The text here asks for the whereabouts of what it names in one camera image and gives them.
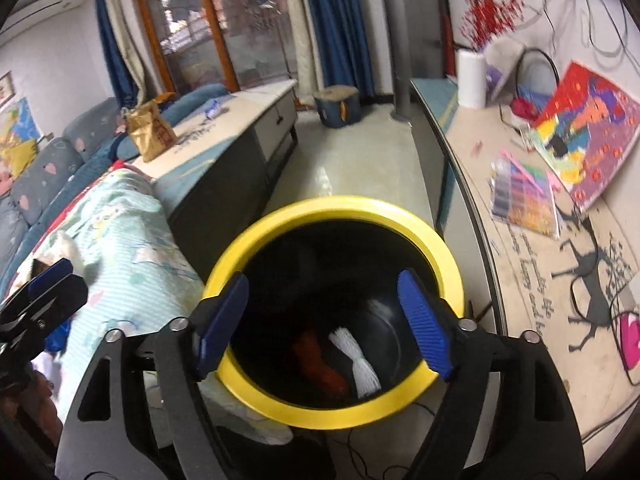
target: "paper towel roll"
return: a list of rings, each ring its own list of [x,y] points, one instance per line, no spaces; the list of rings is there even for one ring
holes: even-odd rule
[[[458,104],[465,108],[486,106],[486,58],[473,50],[460,49],[458,61]]]

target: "picture frame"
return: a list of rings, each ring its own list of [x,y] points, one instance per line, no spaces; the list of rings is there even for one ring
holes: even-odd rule
[[[14,80],[11,72],[0,77],[0,108],[7,104],[15,96]]]

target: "red decorative branches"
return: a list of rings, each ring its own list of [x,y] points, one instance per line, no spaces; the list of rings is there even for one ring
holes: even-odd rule
[[[466,0],[469,8],[462,17],[460,33],[469,40],[474,50],[481,50],[492,35],[499,36],[515,30],[516,21],[522,21],[524,0]]]

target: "brown paper bag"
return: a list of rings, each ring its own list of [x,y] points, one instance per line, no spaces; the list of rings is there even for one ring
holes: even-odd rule
[[[149,101],[125,112],[129,137],[138,147],[142,160],[149,162],[176,141],[174,130],[161,116],[158,104]]]

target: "beige curtain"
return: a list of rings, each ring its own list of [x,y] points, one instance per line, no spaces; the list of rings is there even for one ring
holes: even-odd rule
[[[145,69],[131,39],[127,23],[124,20],[120,0],[105,0],[105,2],[107,4],[107,12],[109,14],[109,20],[111,21],[111,27],[113,28],[113,34],[118,44],[118,50],[122,55],[122,59],[133,81],[135,81],[138,86],[138,104],[141,105],[146,99]]]
[[[313,104],[313,93],[324,88],[322,67],[308,0],[287,0],[298,64],[298,98]]]

